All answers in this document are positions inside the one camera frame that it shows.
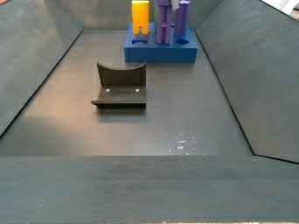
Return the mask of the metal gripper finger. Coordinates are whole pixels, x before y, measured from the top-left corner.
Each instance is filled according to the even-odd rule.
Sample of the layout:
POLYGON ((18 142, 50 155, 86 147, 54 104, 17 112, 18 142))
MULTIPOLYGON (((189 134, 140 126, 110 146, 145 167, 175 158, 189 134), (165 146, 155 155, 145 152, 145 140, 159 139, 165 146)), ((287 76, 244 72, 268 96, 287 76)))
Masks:
POLYGON ((172 10, 177 10, 180 8, 179 0, 171 0, 172 10))

